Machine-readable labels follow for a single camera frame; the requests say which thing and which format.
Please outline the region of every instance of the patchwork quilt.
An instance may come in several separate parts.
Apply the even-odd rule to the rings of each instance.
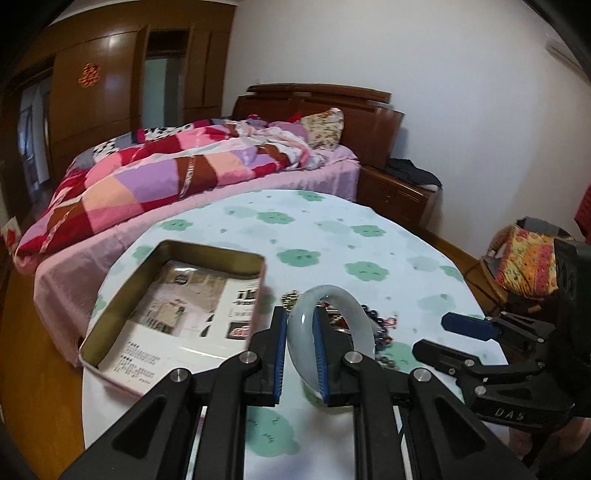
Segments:
[[[50,255],[187,196],[322,159],[291,132],[248,121],[132,132],[74,159],[15,255]]]

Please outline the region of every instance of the wooden nightstand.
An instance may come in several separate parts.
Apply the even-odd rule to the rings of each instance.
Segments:
[[[440,192],[420,189],[377,168],[362,166],[357,203],[417,233],[429,220]]]

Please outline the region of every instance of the round table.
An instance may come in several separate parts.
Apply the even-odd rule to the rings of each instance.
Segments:
[[[338,197],[298,190],[260,190],[220,200],[157,223],[109,271],[97,313],[150,251],[165,239],[251,251],[267,260],[262,311],[290,290],[332,284],[351,292],[382,317],[397,316],[393,343],[382,355],[402,371],[420,366],[411,353],[426,338],[504,364],[498,343],[449,333],[447,312],[482,317],[455,265],[420,238],[373,210]],[[288,352],[281,401],[276,408],[250,408],[245,479],[353,479],[353,417],[348,408],[328,409],[301,382]],[[452,377],[434,372],[461,397]],[[88,447],[137,399],[84,372],[82,420]],[[508,438],[507,429],[495,433]]]

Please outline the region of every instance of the metal screw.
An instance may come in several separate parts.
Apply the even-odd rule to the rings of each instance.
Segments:
[[[246,352],[242,352],[240,354],[240,356],[238,357],[238,359],[243,363],[243,364],[253,364],[254,362],[256,362],[256,353],[255,352],[251,352],[250,350],[247,350]]]
[[[185,368],[175,368],[173,371],[170,372],[170,380],[175,383],[184,382],[187,377],[189,376],[189,370]]]
[[[345,360],[347,360],[350,364],[358,364],[361,360],[363,360],[363,355],[355,351],[347,352],[345,354]]]
[[[429,370],[427,370],[426,368],[417,368],[413,372],[413,376],[419,382],[428,382],[429,380],[431,380],[431,377],[432,377],[431,372]]]

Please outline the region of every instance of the yellow floral cushion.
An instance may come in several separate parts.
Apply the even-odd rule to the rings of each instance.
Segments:
[[[334,150],[343,133],[345,116],[339,108],[331,108],[326,112],[305,116],[300,122],[308,130],[309,146]]]
[[[554,237],[515,225],[495,280],[503,288],[531,299],[550,295],[557,289]]]

